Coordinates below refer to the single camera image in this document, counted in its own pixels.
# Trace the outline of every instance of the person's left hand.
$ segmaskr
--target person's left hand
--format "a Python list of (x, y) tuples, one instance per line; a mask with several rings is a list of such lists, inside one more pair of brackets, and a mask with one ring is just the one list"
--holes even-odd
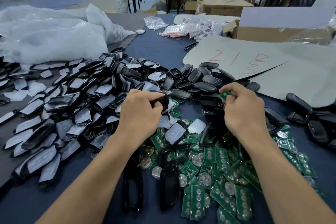
[(133, 151), (155, 132), (163, 107), (156, 102), (152, 108), (149, 101), (163, 96), (160, 92), (132, 89), (124, 100), (115, 135), (127, 140), (128, 147)]

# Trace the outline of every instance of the person's right hand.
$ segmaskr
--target person's right hand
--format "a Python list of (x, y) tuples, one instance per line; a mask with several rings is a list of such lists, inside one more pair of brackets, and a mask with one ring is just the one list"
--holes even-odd
[(222, 87), (219, 92), (229, 91), (225, 103), (225, 124), (241, 144), (246, 147), (249, 138), (269, 135), (264, 111), (264, 101), (253, 91), (237, 82)]

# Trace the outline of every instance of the dark blue table cover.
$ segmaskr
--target dark blue table cover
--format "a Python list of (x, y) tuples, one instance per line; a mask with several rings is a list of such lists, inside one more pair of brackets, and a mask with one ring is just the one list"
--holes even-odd
[[(171, 15), (158, 15), (158, 17), (161, 17), (169, 25), (173, 24), (174, 17)], [(143, 57), (158, 62), (168, 69), (174, 67), (180, 68), (183, 65), (182, 60), (187, 54), (183, 49), (194, 41), (189, 40), (188, 37), (184, 37), (183, 40), (177, 40), (173, 38), (166, 39), (163, 36), (157, 35), (158, 32), (163, 32), (163, 29), (152, 31), (145, 28), (145, 30), (146, 32), (143, 35), (138, 35), (126, 48), (126, 53), (134, 58)], [(261, 94), (260, 96), (264, 99), (265, 106), (271, 107), (283, 115), (289, 114), (290, 110), (284, 101)], [(179, 106), (179, 110), (183, 118), (199, 118), (204, 120), (199, 105), (185, 101)], [(303, 127), (291, 124), (290, 131), (293, 134), (298, 150), (306, 153), (311, 161), (318, 175), (318, 179), (316, 180), (317, 187), (325, 193), (326, 203), (335, 212), (336, 155), (310, 141), (309, 134)], [(34, 223), (87, 167), (91, 160), (89, 150), (78, 153), (69, 160), (69, 163), (61, 168), (55, 186), (46, 191), (38, 189), (38, 176), (30, 178), (19, 187), (9, 189), (0, 201), (0, 223)], [(143, 171), (142, 175), (144, 190), (144, 208), (142, 212), (137, 217), (132, 214), (124, 215), (121, 209), (122, 179), (120, 179), (107, 210), (104, 223), (192, 223), (192, 221), (181, 217), (181, 202), (167, 212), (162, 213), (158, 206), (158, 181), (152, 177), (151, 170)], [(254, 219), (251, 223), (273, 223), (263, 195), (256, 190), (253, 190), (252, 193)], [(211, 205), (207, 210), (205, 218), (200, 223), (217, 223), (216, 211), (218, 207), (219, 205), (216, 202)]]

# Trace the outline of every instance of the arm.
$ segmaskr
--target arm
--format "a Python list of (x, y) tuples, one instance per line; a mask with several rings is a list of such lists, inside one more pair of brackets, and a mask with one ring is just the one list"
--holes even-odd
[(231, 91), (225, 101), (225, 124), (249, 153), (258, 173), (275, 223), (336, 223), (336, 216), (287, 161), (271, 139), (265, 121), (264, 102), (234, 82), (220, 92)]
[(116, 132), (88, 167), (36, 222), (38, 224), (102, 223), (119, 177), (131, 154), (151, 136), (162, 105), (149, 101), (162, 93), (131, 90), (120, 113)]

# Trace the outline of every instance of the hand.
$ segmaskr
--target hand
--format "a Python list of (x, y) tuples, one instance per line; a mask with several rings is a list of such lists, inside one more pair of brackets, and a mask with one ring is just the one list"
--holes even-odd
[(149, 101), (163, 96), (159, 92), (131, 89), (124, 100), (115, 135), (122, 137), (132, 152), (155, 132), (163, 107), (160, 102), (156, 102), (152, 108)]
[(225, 124), (241, 144), (251, 142), (252, 136), (269, 137), (264, 111), (264, 101), (237, 82), (222, 87), (219, 92), (229, 91), (232, 95), (226, 97), (224, 111)]

